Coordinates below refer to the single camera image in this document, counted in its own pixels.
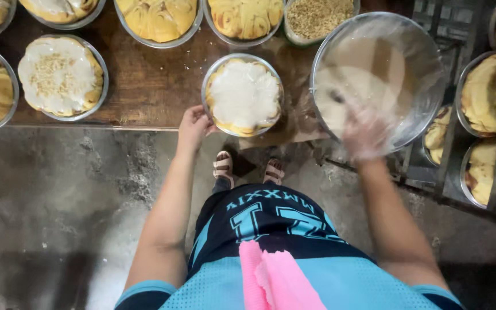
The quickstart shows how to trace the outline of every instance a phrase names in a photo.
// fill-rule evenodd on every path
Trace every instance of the metal rack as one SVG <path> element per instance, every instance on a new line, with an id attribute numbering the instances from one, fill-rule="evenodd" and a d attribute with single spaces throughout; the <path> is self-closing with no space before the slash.
<path id="1" fill-rule="evenodd" d="M 458 79 L 468 63 L 486 51 L 489 20 L 496 0 L 417 0 L 413 20 L 429 31 L 441 49 L 450 82 L 442 105 L 452 105 Z M 389 156 L 389 168 L 402 187 L 433 197 L 436 201 L 496 222 L 496 164 L 491 197 L 486 209 L 469 201 L 462 190 L 462 159 L 479 138 L 460 124 L 455 108 L 447 126 L 443 157 L 439 167 L 426 157 L 423 139 L 417 138 L 404 150 Z M 343 154 L 320 154 L 328 163 L 353 169 Z"/>

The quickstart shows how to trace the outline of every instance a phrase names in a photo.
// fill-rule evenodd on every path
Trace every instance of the pink cloth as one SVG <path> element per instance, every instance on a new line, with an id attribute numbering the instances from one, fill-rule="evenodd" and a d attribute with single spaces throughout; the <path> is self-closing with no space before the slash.
<path id="1" fill-rule="evenodd" d="M 326 309 L 288 251 L 262 252 L 251 240 L 239 252 L 246 310 Z"/>

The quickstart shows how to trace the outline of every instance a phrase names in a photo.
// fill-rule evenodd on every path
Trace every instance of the jersey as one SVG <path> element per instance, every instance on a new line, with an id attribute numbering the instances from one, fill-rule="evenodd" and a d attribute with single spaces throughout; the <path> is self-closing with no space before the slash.
<path id="1" fill-rule="evenodd" d="M 269 253 L 287 250 L 328 309 L 462 309 L 449 291 L 407 286 L 338 236 L 307 196 L 275 185 L 250 184 L 212 195 L 196 223 L 186 282 L 158 280 L 128 288 L 126 309 L 244 309 L 239 245 L 256 240 Z"/>

